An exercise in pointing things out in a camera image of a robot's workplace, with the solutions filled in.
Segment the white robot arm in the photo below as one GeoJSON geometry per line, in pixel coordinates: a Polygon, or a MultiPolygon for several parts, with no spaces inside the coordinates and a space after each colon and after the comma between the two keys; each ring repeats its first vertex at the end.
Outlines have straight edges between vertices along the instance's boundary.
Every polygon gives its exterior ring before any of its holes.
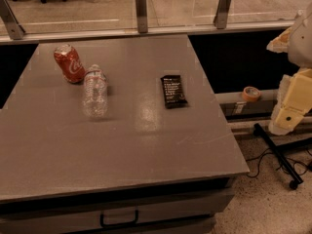
{"type": "Polygon", "coordinates": [[[266,49],[287,53],[289,62],[299,67],[280,81],[277,104],[269,123],[269,132],[284,136],[294,130],[312,109],[312,4],[297,12],[294,24],[271,40],[266,49]]]}

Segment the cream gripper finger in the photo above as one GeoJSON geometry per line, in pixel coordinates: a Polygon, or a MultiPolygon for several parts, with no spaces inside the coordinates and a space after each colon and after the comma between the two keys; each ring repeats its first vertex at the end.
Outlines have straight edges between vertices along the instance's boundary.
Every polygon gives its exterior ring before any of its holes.
{"type": "Polygon", "coordinates": [[[284,136],[294,130],[312,109],[312,70],[300,68],[295,75],[284,75],[277,93],[269,132],[284,136]]]}
{"type": "Polygon", "coordinates": [[[292,29],[290,27],[287,28],[279,36],[271,40],[266,49],[274,53],[286,53],[289,50],[291,33],[292,29]]]}

